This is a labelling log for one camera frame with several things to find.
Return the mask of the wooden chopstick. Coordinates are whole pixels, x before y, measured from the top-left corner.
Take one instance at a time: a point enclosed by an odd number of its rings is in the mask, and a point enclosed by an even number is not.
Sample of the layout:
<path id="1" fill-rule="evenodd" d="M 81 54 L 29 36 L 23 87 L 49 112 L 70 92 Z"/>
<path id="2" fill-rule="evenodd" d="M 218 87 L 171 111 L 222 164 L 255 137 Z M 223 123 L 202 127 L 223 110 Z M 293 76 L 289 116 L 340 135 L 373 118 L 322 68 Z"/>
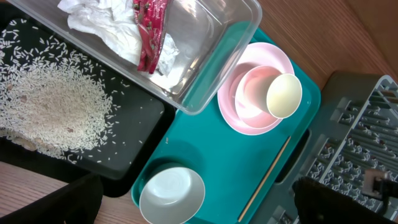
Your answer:
<path id="1" fill-rule="evenodd" d="M 268 177 L 270 176 L 271 172 L 273 171 L 275 165 L 277 164 L 277 162 L 279 161 L 281 155 L 283 154 L 283 152 L 285 151 L 285 148 L 287 147 L 288 143 L 290 142 L 291 137 L 289 136 L 284 145 L 281 147 L 280 151 L 278 152 L 277 156 L 275 157 L 275 159 L 273 160 L 271 166 L 268 168 L 267 172 L 265 173 L 264 177 L 262 178 L 262 180 L 260 181 L 260 183 L 258 184 L 258 186 L 256 187 L 255 191 L 253 192 L 253 194 L 251 195 L 251 198 L 249 199 L 248 203 L 246 204 L 246 206 L 244 207 L 244 209 L 242 210 L 241 214 L 238 217 L 238 223 L 240 223 L 245 214 L 248 212 L 248 210 L 250 209 L 252 203 L 255 201 L 258 193 L 260 192 L 260 190 L 262 189 L 263 185 L 265 184 L 266 180 L 268 179 Z"/>

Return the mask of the red snack wrapper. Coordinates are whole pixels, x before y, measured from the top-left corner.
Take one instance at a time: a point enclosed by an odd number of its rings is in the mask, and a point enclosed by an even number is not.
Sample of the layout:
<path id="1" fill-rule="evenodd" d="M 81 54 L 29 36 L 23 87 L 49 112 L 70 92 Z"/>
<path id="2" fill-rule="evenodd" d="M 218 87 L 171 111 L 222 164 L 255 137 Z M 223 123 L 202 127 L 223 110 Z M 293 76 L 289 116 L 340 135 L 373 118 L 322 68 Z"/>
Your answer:
<path id="1" fill-rule="evenodd" d="M 169 0 L 133 0 L 134 18 L 142 40 L 138 70 L 153 74 L 165 39 Z"/>

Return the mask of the grey bowl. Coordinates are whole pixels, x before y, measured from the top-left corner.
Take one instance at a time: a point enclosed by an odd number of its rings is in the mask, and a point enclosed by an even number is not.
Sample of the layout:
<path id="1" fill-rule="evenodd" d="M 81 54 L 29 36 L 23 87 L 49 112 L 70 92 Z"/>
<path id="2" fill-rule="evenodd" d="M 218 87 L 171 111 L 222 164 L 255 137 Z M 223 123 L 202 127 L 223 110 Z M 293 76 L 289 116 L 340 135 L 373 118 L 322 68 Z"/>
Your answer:
<path id="1" fill-rule="evenodd" d="M 139 209 L 151 224 L 181 224 L 199 211 L 205 200 L 202 177 L 182 166 L 158 169 L 149 179 L 139 197 Z"/>

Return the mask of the pile of rice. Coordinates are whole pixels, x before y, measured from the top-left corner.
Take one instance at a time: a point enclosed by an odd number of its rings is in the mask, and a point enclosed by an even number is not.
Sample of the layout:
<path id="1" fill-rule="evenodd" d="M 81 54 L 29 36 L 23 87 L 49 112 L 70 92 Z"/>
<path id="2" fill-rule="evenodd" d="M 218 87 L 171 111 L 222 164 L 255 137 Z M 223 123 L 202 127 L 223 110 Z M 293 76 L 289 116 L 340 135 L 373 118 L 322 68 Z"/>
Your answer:
<path id="1" fill-rule="evenodd" d="M 106 70 L 26 19 L 1 31 L 1 137 L 76 163 L 116 144 L 120 106 Z"/>

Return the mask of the white napkin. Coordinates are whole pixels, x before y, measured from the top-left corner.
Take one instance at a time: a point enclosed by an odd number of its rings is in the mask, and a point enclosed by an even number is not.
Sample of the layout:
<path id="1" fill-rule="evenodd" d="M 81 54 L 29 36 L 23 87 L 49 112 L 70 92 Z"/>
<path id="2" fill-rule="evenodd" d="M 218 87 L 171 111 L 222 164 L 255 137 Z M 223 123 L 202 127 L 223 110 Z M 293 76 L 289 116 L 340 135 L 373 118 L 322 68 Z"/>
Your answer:
<path id="1" fill-rule="evenodd" d="M 142 40 L 134 18 L 133 0 L 61 0 L 57 7 L 68 13 L 69 28 L 98 36 L 123 59 L 139 64 Z M 155 70 L 167 75 L 179 50 L 165 31 L 164 44 Z"/>

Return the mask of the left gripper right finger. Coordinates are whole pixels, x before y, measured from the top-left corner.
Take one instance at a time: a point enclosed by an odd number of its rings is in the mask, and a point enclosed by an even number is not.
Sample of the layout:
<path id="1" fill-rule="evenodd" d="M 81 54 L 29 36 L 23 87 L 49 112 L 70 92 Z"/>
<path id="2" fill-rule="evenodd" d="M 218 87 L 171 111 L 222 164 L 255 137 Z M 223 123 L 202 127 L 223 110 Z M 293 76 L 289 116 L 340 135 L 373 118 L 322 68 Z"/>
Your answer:
<path id="1" fill-rule="evenodd" d="M 395 224 L 309 177 L 296 180 L 292 189 L 301 224 Z"/>

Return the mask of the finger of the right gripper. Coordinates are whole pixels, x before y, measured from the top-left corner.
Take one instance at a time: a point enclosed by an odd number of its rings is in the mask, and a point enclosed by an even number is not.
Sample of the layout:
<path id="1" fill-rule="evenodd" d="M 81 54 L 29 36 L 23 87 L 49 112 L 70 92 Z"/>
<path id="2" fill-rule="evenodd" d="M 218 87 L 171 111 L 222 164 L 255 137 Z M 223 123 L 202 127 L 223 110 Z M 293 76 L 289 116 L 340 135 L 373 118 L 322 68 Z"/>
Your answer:
<path id="1" fill-rule="evenodd" d="M 365 170 L 362 194 L 375 199 L 397 198 L 397 182 L 390 180 L 387 172 Z"/>

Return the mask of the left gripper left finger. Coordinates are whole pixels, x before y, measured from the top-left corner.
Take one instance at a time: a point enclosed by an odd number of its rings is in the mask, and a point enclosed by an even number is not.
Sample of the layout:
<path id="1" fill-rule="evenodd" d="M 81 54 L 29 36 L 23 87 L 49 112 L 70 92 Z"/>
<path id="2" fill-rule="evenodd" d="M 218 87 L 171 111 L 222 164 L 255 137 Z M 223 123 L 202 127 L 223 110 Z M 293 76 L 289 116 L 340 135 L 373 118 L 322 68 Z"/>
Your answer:
<path id="1" fill-rule="evenodd" d="M 1 217 L 1 223 L 87 223 L 95 221 L 103 198 L 101 178 L 88 174 Z"/>

